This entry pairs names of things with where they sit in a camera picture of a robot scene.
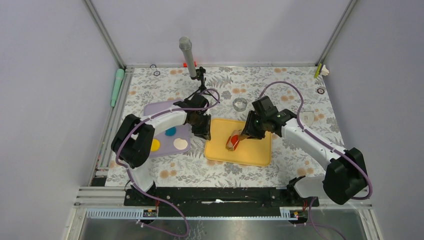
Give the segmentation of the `red dough ball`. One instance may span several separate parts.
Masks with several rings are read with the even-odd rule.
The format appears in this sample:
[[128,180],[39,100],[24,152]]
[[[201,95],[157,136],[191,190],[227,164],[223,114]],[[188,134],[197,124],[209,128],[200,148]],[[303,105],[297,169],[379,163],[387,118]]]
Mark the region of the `red dough ball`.
[[236,134],[236,135],[233,135],[231,138],[230,138],[230,143],[231,143],[231,149],[233,149],[233,150],[235,150],[236,148],[237,148],[237,146],[238,146],[238,144],[239,144],[239,142],[240,142],[240,140],[239,140],[239,135],[238,134]]

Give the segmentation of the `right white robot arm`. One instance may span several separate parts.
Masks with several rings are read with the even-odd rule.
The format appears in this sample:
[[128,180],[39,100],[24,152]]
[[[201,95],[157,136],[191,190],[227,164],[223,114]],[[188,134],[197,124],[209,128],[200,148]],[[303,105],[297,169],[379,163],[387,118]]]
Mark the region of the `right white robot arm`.
[[287,201],[301,205],[309,197],[328,198],[338,205],[359,200],[358,193],[370,187],[363,154],[347,150],[316,135],[289,109],[278,110],[268,96],[254,101],[241,134],[260,140],[267,132],[290,141],[324,169],[321,176],[300,176],[287,184]]

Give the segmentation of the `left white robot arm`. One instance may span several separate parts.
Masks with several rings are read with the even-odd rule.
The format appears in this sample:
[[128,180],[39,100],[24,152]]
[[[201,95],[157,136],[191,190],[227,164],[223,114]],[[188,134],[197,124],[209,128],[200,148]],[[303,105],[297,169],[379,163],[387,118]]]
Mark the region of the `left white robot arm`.
[[207,111],[213,107],[215,104],[195,93],[159,112],[143,117],[129,114],[124,118],[110,148],[115,153],[115,163],[125,168],[137,190],[135,197],[142,205],[148,206],[155,200],[151,189],[155,181],[148,166],[153,139],[170,128],[190,125],[195,136],[210,140],[211,115]]

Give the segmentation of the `wooden dough roller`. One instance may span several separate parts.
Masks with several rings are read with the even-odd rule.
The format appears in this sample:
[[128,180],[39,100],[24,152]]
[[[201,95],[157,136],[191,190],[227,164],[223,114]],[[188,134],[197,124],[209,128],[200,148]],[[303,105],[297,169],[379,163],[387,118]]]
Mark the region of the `wooden dough roller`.
[[239,143],[245,139],[247,139],[249,136],[245,134],[242,130],[234,130],[231,135],[229,136],[227,142],[226,142],[226,149],[229,151],[235,151],[239,145]]

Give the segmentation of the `purple tray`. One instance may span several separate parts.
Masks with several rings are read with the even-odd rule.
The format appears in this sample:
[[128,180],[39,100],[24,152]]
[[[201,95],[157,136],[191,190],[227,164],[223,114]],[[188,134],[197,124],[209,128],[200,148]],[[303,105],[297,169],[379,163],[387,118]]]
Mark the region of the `purple tray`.
[[[143,115],[149,116],[149,115],[162,112],[166,110],[167,108],[172,107],[175,102],[178,102],[180,100],[181,99],[174,99],[174,100],[168,100],[168,101],[149,103],[144,107]],[[150,151],[150,154],[149,154],[150,158],[163,157],[163,156],[169,156],[174,154],[182,154],[187,152],[190,149],[191,127],[188,124],[178,125],[174,127],[176,127],[176,134],[174,136],[166,136],[165,131],[155,135],[154,139],[157,139],[160,141],[160,149],[155,152]],[[173,145],[173,142],[176,138],[185,139],[188,142],[188,147],[184,150],[176,149]]]

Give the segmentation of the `black mini tripod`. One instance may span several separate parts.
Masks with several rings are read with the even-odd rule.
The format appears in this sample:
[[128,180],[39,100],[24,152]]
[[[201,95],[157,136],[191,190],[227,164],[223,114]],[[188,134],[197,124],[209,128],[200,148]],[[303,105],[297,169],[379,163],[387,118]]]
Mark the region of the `black mini tripod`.
[[194,91],[191,95],[189,95],[188,97],[186,97],[186,99],[189,99],[191,97],[193,97],[195,94],[199,93],[199,94],[206,94],[208,96],[213,97],[215,100],[218,100],[215,96],[212,95],[212,93],[210,93],[209,90],[207,90],[207,87],[205,85],[205,73],[206,73],[206,69],[203,68],[202,66],[200,66],[199,68],[191,67],[191,66],[186,66],[186,68],[188,69],[189,75],[191,77],[192,80],[197,80],[200,81],[200,86],[198,87],[198,89],[196,91]]

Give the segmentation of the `grey microphone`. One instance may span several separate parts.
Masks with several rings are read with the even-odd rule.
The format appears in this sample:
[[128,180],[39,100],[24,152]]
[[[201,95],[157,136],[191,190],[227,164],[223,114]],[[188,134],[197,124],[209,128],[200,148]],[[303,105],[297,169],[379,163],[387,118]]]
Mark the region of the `grey microphone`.
[[192,80],[197,79],[197,71],[192,53],[192,42],[187,36],[182,36],[179,39],[179,49],[182,51],[189,76]]

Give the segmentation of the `white corner clip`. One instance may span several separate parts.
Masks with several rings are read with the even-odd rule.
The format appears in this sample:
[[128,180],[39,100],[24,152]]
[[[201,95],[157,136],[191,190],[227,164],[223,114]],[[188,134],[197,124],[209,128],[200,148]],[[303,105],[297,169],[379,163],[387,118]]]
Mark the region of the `white corner clip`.
[[326,65],[323,63],[319,63],[314,77],[317,78],[318,76],[327,76],[329,73],[330,71],[327,69]]

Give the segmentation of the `flat blue dough disc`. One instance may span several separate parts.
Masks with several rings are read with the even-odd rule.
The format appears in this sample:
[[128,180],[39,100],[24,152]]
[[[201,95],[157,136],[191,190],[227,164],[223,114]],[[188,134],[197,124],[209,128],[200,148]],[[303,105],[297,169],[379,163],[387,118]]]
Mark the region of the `flat blue dough disc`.
[[176,132],[177,132],[177,128],[171,127],[171,128],[169,128],[165,131],[165,135],[168,136],[168,137],[172,137],[176,134]]

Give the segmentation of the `flat white dough disc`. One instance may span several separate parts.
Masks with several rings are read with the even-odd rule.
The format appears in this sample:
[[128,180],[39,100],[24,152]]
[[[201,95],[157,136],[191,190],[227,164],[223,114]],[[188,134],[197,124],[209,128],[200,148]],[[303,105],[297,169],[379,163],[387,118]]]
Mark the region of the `flat white dough disc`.
[[189,146],[189,143],[185,140],[185,139],[182,139],[182,138],[176,138],[174,141],[173,141],[173,146],[177,149],[177,150],[185,150],[188,146]]

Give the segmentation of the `yellow tray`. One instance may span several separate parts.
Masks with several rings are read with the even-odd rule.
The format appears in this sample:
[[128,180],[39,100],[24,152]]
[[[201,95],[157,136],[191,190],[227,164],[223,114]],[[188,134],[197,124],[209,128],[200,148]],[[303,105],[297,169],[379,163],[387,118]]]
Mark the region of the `yellow tray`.
[[204,156],[208,160],[266,167],[272,161],[272,134],[265,133],[263,139],[245,139],[236,150],[226,149],[226,142],[234,130],[241,130],[243,121],[214,118],[210,124],[211,140],[204,148]]

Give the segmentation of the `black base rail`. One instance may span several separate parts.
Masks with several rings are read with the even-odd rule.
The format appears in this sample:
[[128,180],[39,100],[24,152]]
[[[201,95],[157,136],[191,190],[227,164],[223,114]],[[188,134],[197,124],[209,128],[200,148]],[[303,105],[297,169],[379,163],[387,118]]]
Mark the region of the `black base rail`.
[[279,217],[282,209],[318,207],[318,199],[301,198],[275,187],[157,187],[147,197],[135,187],[125,191],[124,206],[152,207],[159,217]]

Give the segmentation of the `metal dough scraper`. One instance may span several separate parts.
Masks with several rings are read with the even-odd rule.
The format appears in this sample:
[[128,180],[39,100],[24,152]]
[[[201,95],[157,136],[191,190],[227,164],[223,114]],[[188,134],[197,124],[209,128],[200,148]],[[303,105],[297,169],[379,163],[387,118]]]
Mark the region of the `metal dough scraper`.
[[303,125],[311,127],[315,121],[315,113],[313,111],[303,111],[299,114]]

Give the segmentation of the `flat yellow dough disc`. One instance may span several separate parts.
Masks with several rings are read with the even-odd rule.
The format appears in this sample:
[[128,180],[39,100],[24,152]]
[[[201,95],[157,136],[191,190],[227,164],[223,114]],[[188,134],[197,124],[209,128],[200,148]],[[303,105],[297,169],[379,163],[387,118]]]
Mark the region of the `flat yellow dough disc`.
[[152,140],[152,143],[151,143],[150,151],[151,152],[156,152],[156,151],[158,151],[160,149],[160,147],[161,147],[160,141],[154,138]]

